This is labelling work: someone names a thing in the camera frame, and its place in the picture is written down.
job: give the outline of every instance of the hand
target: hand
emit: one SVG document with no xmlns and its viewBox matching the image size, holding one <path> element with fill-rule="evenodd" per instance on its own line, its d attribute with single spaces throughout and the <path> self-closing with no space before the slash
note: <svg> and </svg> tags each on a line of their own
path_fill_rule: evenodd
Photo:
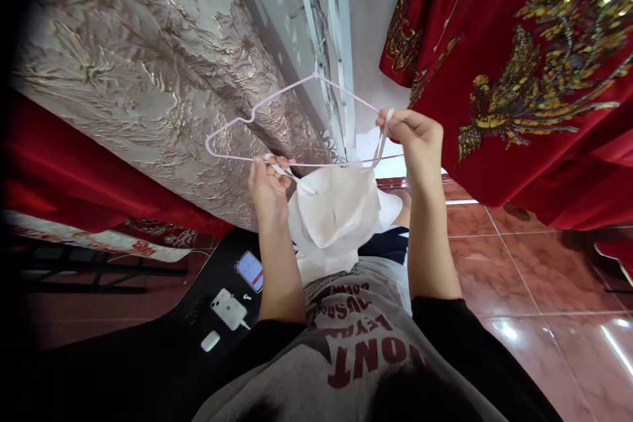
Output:
<svg viewBox="0 0 633 422">
<path fill-rule="evenodd" d="M 286 157 L 270 156 L 269 164 L 266 164 L 263 157 L 255 157 L 249 175 L 249 190 L 260 226 L 268 222 L 288 221 L 286 189 L 290 186 L 290 177 L 280 175 L 270 165 L 278 164 L 282 170 L 287 170 L 295 162 Z"/>
<path fill-rule="evenodd" d="M 381 109 L 376 125 L 384 129 L 388 110 Z M 442 138 L 444 129 L 433 119 L 412 110 L 397 109 L 389 121 L 389 136 L 404 148 L 411 191 L 442 190 Z"/>
</svg>

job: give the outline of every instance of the tile floor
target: tile floor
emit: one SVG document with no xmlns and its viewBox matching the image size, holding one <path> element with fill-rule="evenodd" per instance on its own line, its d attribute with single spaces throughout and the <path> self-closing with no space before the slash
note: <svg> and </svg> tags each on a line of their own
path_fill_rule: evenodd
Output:
<svg viewBox="0 0 633 422">
<path fill-rule="evenodd" d="M 446 185 L 447 198 L 469 198 L 459 185 L 450 180 Z M 403 183 L 380 187 L 388 191 Z M 605 292 L 624 284 L 594 267 L 566 233 L 530 213 L 468 204 L 449 206 L 448 217 L 450 248 L 468 305 L 562 418 L 633 420 L 633 297 Z M 596 233 L 602 239 L 631 236 L 633 226 Z M 199 247 L 210 251 L 212 245 Z M 186 278 L 150 277 L 146 295 L 35 295 L 49 347 L 163 315 L 204 262 L 205 255 L 190 254 L 179 263 L 190 271 Z"/>
<path fill-rule="evenodd" d="M 185 268 L 185 277 L 137 276 L 124 286 L 147 287 L 139 295 L 97 295 L 91 293 L 32 293 L 29 295 L 38 332 L 40 349 L 51 349 L 92 338 L 162 317 L 176 306 L 215 249 L 219 241 L 198 235 L 195 243 L 200 252 L 191 252 L 178 262 L 147 259 L 147 266 Z M 136 257 L 124 256 L 112 264 L 136 264 Z M 91 283 L 93 274 L 57 277 L 69 283 Z M 106 274 L 106 284 L 121 277 Z"/>
<path fill-rule="evenodd" d="M 531 214 L 470 204 L 449 211 L 448 229 L 466 302 L 561 417 L 633 420 L 632 300 L 605 292 L 622 283 Z"/>
</svg>

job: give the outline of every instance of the white fabric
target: white fabric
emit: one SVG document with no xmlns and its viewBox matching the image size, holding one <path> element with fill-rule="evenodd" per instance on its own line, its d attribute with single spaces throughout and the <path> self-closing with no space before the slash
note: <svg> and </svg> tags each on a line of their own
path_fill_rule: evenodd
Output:
<svg viewBox="0 0 633 422">
<path fill-rule="evenodd" d="M 303 285 L 349 272 L 358 262 L 358 248 L 385 232 L 400 214 L 402 200 L 378 189 L 373 169 L 387 133 L 385 127 L 372 168 L 324 167 L 302 179 L 293 176 L 297 189 L 288 202 L 288 224 L 299 249 Z"/>
</svg>

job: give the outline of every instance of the phone screen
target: phone screen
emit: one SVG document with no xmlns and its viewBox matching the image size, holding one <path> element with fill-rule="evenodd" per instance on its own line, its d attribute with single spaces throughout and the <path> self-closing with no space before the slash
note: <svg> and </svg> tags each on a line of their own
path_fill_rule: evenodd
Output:
<svg viewBox="0 0 633 422">
<path fill-rule="evenodd" d="M 237 273 L 244 277 L 244 280 L 256 292 L 260 292 L 264 286 L 264 268 L 257 258 L 247 251 L 237 263 Z"/>
</svg>

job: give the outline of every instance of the gray t-shirt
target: gray t-shirt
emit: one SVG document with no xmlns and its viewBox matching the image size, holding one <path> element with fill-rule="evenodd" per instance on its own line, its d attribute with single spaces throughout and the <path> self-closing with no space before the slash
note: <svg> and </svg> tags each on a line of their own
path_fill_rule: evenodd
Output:
<svg viewBox="0 0 633 422">
<path fill-rule="evenodd" d="M 405 267 L 361 257 L 349 274 L 309 284 L 308 329 L 269 363 L 209 397 L 194 422 L 236 420 L 263 396 L 283 408 L 279 420 L 362 420 L 387 368 L 412 363 L 458 388 L 482 419 L 505 421 L 411 319 L 406 283 Z"/>
</svg>

